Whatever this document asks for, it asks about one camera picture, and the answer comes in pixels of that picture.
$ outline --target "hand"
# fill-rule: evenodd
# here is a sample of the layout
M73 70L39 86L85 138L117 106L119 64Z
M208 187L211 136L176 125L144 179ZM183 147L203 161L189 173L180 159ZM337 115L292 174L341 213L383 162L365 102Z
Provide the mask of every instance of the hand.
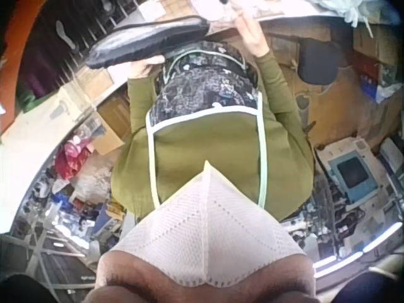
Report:
M256 57L262 57L270 51L261 25L252 16L246 13L239 15L235 19L235 26L242 37L244 46L251 54Z
M129 72L129 79L144 78L149 75L153 65L164 63L165 58L163 55L154 56L148 59L132 62L131 70Z

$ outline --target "sleeve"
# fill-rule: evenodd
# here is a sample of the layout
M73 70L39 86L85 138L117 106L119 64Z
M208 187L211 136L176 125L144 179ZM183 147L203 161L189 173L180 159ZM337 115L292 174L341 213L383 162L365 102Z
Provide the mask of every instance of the sleeve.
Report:
M146 127L146 114L156 100L155 75L140 79L128 79L128 95L131 108L131 130L137 133Z
M270 110L275 115L275 119L295 140L300 152L314 170L312 151L300 124L297 104L288 88L282 70L271 52L255 58L255 60L261 73Z

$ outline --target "olive green sweater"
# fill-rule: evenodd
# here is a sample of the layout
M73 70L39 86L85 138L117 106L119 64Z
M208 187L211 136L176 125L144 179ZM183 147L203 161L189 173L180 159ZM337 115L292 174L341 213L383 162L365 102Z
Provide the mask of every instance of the olive green sweater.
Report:
M313 157L300 126L297 104L271 53L256 58L261 73L268 190L265 209L277 220L293 213L311 194ZM128 80L132 135L112 173L112 195L144 218L153 211L146 113L156 99L154 77ZM154 135L157 191L166 201L202 172L205 160L252 201L259 194L256 117L231 112L174 124Z

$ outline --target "orange wall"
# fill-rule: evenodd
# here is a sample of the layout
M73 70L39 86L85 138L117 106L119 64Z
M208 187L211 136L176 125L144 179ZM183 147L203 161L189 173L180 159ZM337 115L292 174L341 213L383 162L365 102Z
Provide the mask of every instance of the orange wall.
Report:
M21 57L31 28L40 8L46 0L16 1L13 16L6 32L7 49L3 58L7 61L0 70L0 102L6 109L1 116L1 132L6 130L15 118L15 90L20 70Z

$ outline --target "white face mask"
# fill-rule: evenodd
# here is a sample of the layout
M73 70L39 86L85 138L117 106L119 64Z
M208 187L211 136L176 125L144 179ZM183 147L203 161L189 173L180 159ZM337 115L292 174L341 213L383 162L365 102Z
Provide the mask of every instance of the white face mask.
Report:
M269 213L208 162L113 249L186 287L229 287L276 260L304 254Z

